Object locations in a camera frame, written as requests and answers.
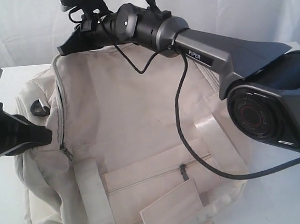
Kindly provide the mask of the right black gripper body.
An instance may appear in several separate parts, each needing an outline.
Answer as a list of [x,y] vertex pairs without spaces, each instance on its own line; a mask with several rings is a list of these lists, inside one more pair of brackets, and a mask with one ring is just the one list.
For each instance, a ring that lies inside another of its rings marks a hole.
[[94,39],[117,38],[116,18],[117,13],[107,14],[100,19],[84,20],[76,27],[75,38],[77,41],[88,41]]

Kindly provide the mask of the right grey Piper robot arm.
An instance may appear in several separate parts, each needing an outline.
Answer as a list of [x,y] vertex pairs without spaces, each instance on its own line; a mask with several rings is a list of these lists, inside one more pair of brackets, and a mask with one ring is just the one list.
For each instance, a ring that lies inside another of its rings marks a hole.
[[300,152],[300,50],[190,29],[169,11],[127,3],[115,13],[85,18],[58,47],[63,56],[133,43],[165,57],[185,57],[219,76],[219,96],[248,137]]

